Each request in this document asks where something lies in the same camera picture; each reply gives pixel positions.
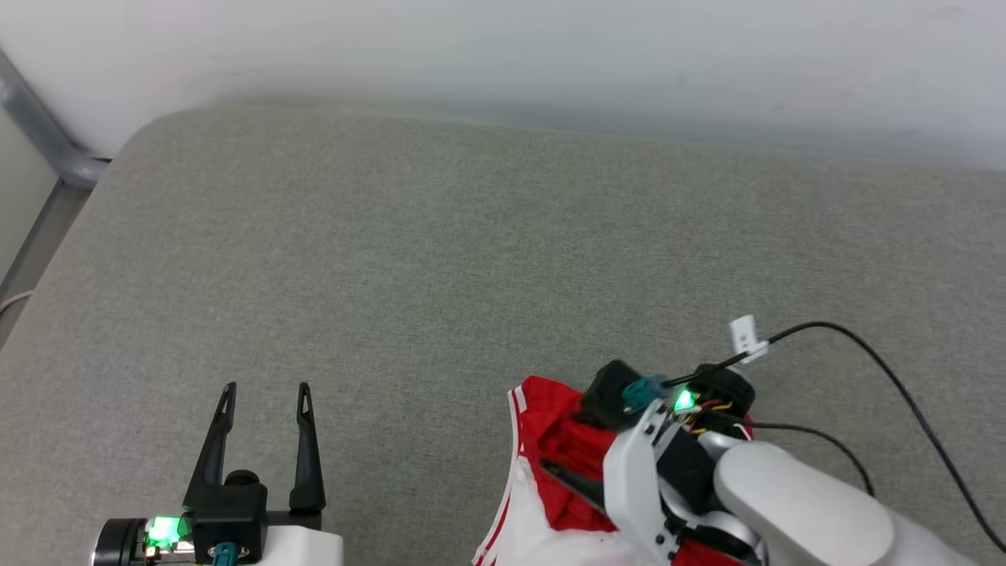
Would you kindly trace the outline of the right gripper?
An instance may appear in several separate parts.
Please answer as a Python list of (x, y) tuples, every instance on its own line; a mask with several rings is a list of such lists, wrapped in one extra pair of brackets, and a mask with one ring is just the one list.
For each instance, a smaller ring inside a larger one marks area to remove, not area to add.
[(704, 365), (688, 379), (643, 377), (622, 393), (633, 426), (619, 431), (603, 480), (558, 462), (540, 466), (656, 565), (762, 565), (765, 544), (714, 488), (719, 459), (750, 440), (754, 386), (733, 368)]

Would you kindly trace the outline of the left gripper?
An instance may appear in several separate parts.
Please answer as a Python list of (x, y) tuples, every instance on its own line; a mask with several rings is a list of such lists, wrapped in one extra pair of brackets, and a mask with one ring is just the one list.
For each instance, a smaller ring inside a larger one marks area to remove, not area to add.
[[(183, 508), (199, 508), (222, 487), (226, 440), (234, 422), (237, 383), (229, 382), (217, 402), (204, 445), (192, 471)], [(299, 383), (297, 401), (299, 441), (295, 482), (288, 495), (292, 513), (322, 513), (327, 506), (311, 388)], [(340, 536), (301, 526), (278, 524), (266, 530), (261, 559), (241, 550), (234, 558), (217, 559), (209, 550), (198, 557), (192, 536), (179, 516), (116, 518), (105, 522), (91, 551), (94, 565), (342, 565)]]

